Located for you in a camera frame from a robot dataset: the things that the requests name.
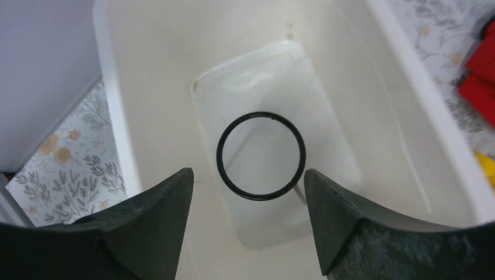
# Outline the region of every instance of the yellow object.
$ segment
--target yellow object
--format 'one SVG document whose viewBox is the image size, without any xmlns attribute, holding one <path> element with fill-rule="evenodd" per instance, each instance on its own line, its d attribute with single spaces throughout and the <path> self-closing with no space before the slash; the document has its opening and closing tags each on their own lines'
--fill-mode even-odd
<svg viewBox="0 0 495 280">
<path fill-rule="evenodd" d="M 484 175 L 490 181 L 493 190 L 495 190 L 495 161 L 482 153 L 475 151 L 475 154 L 483 169 Z"/>
</svg>

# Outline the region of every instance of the white surface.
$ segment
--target white surface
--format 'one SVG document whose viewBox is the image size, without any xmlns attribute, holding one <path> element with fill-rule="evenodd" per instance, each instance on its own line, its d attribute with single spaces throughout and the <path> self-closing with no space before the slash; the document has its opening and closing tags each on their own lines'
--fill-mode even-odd
<svg viewBox="0 0 495 280">
<path fill-rule="evenodd" d="M 18 172 L 101 77 L 93 2 L 0 1 L 0 172 Z"/>
<path fill-rule="evenodd" d="M 129 194 L 182 167 L 194 170 L 177 279 L 318 279 L 310 236 L 261 250 L 239 242 L 190 94 L 201 73 L 285 39 L 300 42 L 314 63 L 361 170 L 364 196 L 446 225 L 493 219 L 490 188 L 466 158 L 469 148 L 431 81 L 415 74 L 424 70 L 407 39 L 381 27 L 397 24 L 389 9 L 377 12 L 382 1 L 369 1 L 373 12 L 359 0 L 118 0 L 96 8 Z"/>
<path fill-rule="evenodd" d="M 362 186 L 357 165 L 300 44 L 280 42 L 229 61 L 201 75 L 193 90 L 213 169 L 226 126 L 244 114 L 269 111 L 289 119 L 300 131 L 306 145 L 306 168 L 324 167 L 322 172 L 360 192 L 355 190 Z M 272 193 L 287 184 L 298 162 L 299 147 L 290 130 L 266 118 L 235 128 L 224 147 L 227 174 L 241 189 L 254 194 Z M 303 178 L 299 185 L 304 188 Z M 232 226 L 248 247 L 283 243 L 311 232 L 308 207 L 294 191 L 266 202 L 246 200 L 226 187 L 222 193 Z"/>
</svg>

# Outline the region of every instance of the floral pattern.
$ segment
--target floral pattern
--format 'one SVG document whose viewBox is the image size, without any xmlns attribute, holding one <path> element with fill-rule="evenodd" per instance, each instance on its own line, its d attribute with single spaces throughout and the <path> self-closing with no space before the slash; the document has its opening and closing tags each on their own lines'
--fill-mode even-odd
<svg viewBox="0 0 495 280">
<path fill-rule="evenodd" d="M 479 45 L 479 32 L 495 15 L 493 0 L 388 0 L 417 56 L 470 146 L 495 155 L 495 130 L 459 97 L 464 64 Z"/>
<path fill-rule="evenodd" d="M 127 198 L 101 81 L 7 189 L 35 226 L 71 223 Z"/>
</svg>

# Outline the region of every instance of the o-ring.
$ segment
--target o-ring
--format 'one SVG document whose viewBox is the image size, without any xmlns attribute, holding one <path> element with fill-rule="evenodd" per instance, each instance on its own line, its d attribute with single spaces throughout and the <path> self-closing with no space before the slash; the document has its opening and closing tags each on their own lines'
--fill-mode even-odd
<svg viewBox="0 0 495 280">
<path fill-rule="evenodd" d="M 236 128 L 239 124 L 243 123 L 244 121 L 250 120 L 252 118 L 270 118 L 272 120 L 276 120 L 284 124 L 292 132 L 292 134 L 294 134 L 294 137 L 297 140 L 297 144 L 299 145 L 299 165 L 291 181 L 283 188 L 279 189 L 278 191 L 269 194 L 251 194 L 247 191 L 241 190 L 227 176 L 227 173 L 225 172 L 225 168 L 224 168 L 223 155 L 224 155 L 224 145 L 225 145 L 225 141 L 227 140 L 227 137 L 233 131 L 233 129 Z M 237 118 L 231 124 L 229 124 L 229 126 L 225 129 L 224 133 L 220 137 L 220 140 L 218 141 L 217 168 L 218 168 L 218 172 L 220 173 L 220 177 L 222 178 L 222 180 L 224 181 L 224 183 L 227 185 L 228 188 L 230 188 L 234 193 L 238 194 L 239 196 L 246 198 L 247 200 L 268 201 L 268 200 L 274 200 L 275 198 L 279 198 L 282 195 L 286 194 L 297 184 L 297 182 L 301 178 L 302 173 L 304 172 L 305 164 L 306 164 L 306 147 L 304 145 L 304 141 L 302 139 L 301 134 L 294 126 L 294 124 L 292 124 L 288 119 L 278 114 L 274 114 L 270 112 L 253 112 L 253 113 L 245 114 Z"/>
</svg>

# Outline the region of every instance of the bin floor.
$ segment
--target bin floor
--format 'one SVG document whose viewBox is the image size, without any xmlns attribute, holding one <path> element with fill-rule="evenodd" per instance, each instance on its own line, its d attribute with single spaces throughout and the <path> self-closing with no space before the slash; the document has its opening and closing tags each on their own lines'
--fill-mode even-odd
<svg viewBox="0 0 495 280">
<path fill-rule="evenodd" d="M 193 86 L 204 142 L 215 174 L 215 153 L 225 128 L 254 111 L 289 119 L 301 132 L 306 169 L 318 168 L 359 192 L 362 179 L 339 127 L 327 92 L 302 46 L 292 41 L 269 45 L 209 70 Z M 292 133 L 282 124 L 257 118 L 238 126 L 224 148 L 224 163 L 240 188 L 265 194 L 287 184 L 299 161 Z M 306 205 L 295 191 L 266 202 L 248 201 L 222 185 L 226 205 L 241 242 L 263 247 L 311 232 Z M 302 178 L 299 182 L 303 188 Z"/>
</svg>

